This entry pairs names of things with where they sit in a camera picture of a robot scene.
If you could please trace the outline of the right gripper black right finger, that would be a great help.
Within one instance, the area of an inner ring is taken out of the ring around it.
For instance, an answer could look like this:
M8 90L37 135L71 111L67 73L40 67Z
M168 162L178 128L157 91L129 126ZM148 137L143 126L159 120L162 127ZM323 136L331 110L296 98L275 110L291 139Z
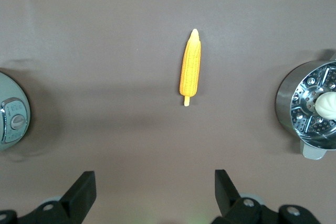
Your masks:
M221 212L214 223L319 223L308 209L282 205L273 211L251 197L242 197L225 170L215 171L215 198Z

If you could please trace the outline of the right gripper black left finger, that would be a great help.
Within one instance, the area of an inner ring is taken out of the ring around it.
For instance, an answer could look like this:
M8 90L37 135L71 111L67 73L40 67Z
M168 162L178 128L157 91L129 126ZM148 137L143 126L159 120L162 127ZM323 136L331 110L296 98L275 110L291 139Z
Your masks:
M22 217L14 210L1 210L1 223L83 223L95 200L95 173L86 171L59 200L47 201Z

